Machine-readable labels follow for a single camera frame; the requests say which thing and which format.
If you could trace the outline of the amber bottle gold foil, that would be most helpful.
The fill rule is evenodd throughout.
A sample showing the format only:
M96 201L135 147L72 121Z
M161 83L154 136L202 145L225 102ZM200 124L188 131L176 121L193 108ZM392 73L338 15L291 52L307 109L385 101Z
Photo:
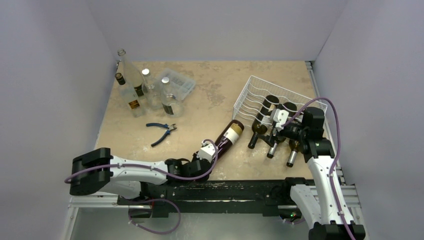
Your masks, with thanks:
M245 126L236 119L233 119L228 123L225 129L214 141L214 144L217 146L217 156L221 158L240 138Z

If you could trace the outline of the round clear bottle silver cap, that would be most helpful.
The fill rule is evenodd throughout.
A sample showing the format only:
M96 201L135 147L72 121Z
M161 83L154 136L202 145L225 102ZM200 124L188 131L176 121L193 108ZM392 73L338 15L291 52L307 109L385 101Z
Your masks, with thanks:
M160 110L163 108L161 100L161 84L152 75L148 68L141 71L144 85L143 93L146 96L147 103L153 110Z

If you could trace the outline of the square bottle gold black cap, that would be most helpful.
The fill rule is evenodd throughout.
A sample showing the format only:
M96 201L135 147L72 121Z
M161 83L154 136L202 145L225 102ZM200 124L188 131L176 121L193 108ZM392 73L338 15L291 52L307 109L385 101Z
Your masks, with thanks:
M118 83L119 94L125 105L130 110L131 114L135 118L143 116L146 111L142 106L134 87L124 78L120 72L117 72L114 77Z

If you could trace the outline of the tall clear glass bottle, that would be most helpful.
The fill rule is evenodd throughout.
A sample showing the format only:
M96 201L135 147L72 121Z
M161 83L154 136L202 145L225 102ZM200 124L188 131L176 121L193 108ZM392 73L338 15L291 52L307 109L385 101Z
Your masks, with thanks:
M139 69L133 64L131 59L128 57L126 51L123 48L117 50L117 54L121 57L121 62L123 65L124 77L127 81L131 83L137 96L140 99L147 98L147 91L145 86L145 80L139 71Z

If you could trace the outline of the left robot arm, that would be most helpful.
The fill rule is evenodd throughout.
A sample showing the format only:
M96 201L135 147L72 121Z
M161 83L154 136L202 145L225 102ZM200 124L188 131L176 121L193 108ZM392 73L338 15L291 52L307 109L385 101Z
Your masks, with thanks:
M207 144L193 154L191 161L169 158L144 162L112 155L110 148L101 147L75 157L71 176L65 183L70 185L72 196L106 192L142 205L149 199L144 183L160 186L172 182L204 182L223 154L224 150Z

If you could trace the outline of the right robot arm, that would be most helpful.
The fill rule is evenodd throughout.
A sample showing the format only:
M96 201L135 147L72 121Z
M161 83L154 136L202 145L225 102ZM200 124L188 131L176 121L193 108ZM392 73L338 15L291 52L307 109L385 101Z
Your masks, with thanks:
M305 184L289 184L280 196L288 204L296 203L309 227L310 240L363 240L366 230L357 224L349 211L335 169L337 155L331 141L324 137L325 113L306 107L297 114L283 105L266 110L260 123L270 123L272 138L286 138L298 143L315 184L317 197Z

